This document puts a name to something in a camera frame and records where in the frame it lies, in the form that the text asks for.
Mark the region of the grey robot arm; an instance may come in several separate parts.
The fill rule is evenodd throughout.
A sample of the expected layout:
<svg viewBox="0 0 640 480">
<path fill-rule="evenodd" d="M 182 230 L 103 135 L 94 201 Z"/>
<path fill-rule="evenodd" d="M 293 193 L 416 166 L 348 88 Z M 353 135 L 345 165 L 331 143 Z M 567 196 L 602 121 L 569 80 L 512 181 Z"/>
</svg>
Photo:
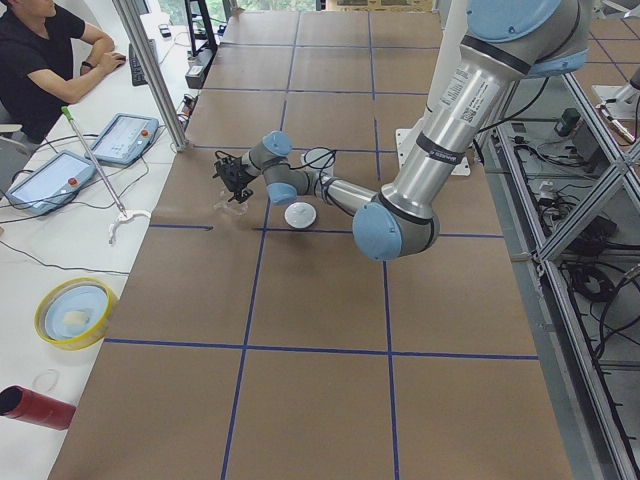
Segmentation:
<svg viewBox="0 0 640 480">
<path fill-rule="evenodd" d="M 389 261 L 428 249 L 439 233 L 432 202 L 506 89 L 586 62 L 590 1 L 470 1 L 461 59 L 395 179 L 353 218 L 356 245 Z"/>
<path fill-rule="evenodd" d="M 272 131 L 241 156 L 218 151 L 214 176 L 222 180 L 230 200 L 238 204 L 253 195 L 250 183 L 262 178 L 274 205 L 289 205 L 302 196 L 313 196 L 354 217 L 391 215 L 376 192 L 333 175 L 334 150 L 308 152 L 307 161 L 299 166 L 289 162 L 291 151 L 288 135 Z"/>
</svg>

